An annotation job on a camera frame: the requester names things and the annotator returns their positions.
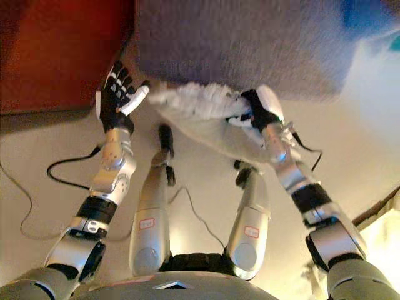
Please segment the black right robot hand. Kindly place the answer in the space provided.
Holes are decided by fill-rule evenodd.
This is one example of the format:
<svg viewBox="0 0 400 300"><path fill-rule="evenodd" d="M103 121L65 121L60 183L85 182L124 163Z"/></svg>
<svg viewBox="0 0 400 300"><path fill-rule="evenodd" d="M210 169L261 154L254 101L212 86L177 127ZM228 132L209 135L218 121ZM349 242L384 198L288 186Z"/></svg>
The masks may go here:
<svg viewBox="0 0 400 300"><path fill-rule="evenodd" d="M249 89L241 93L249 105L249 109L240 116L231 116L226 121L240 128L253 128L262 133L268 125L282 124L284 114L276 93L263 84L256 89Z"/></svg>

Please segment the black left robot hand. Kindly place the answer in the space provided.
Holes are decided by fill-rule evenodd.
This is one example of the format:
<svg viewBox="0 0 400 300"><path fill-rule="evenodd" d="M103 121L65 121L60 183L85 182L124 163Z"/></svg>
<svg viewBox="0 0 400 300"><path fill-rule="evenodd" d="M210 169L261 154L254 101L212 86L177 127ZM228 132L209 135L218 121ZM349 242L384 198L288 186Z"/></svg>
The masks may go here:
<svg viewBox="0 0 400 300"><path fill-rule="evenodd" d="M116 61L102 89L96 91L96 114L105 132L115 128L134 132L130 114L144 101L150 90L149 81L135 88L129 69Z"/></svg>

